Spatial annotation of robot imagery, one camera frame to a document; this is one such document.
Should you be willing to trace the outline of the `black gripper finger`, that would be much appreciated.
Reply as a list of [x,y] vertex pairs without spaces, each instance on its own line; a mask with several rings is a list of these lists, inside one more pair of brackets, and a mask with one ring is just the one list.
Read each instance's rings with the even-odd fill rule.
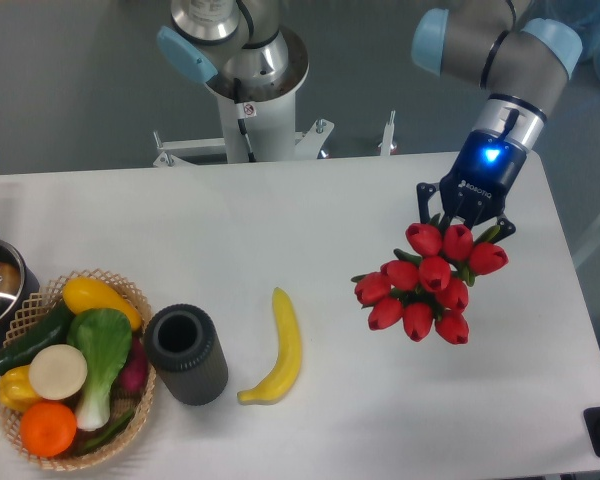
[[420,182],[416,186],[418,214],[421,223],[438,223],[441,214],[432,215],[429,204],[434,195],[439,191],[438,183]]
[[497,218],[496,226],[497,232],[490,240],[492,244],[497,244],[516,233],[515,224],[512,223],[505,215],[501,215]]

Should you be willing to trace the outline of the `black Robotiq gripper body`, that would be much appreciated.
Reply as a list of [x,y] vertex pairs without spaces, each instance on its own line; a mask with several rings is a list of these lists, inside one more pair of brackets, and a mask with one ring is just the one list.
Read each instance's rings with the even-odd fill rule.
[[486,132],[471,132],[439,182],[445,215],[465,224],[482,224],[502,215],[526,159],[526,151],[514,144]]

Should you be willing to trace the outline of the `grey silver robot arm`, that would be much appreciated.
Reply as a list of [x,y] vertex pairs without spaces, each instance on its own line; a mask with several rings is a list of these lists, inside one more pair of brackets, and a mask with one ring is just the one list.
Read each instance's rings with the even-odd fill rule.
[[[515,232],[506,197],[582,52],[578,34],[560,22],[521,23],[526,9],[524,1],[464,1],[426,12],[415,30],[417,66],[489,93],[450,171],[418,186],[422,222],[439,196],[442,226],[486,224],[485,239],[494,243]],[[296,93],[309,59],[281,24],[277,2],[175,1],[157,44],[175,70],[215,96],[229,162],[300,160],[318,151],[296,134]]]

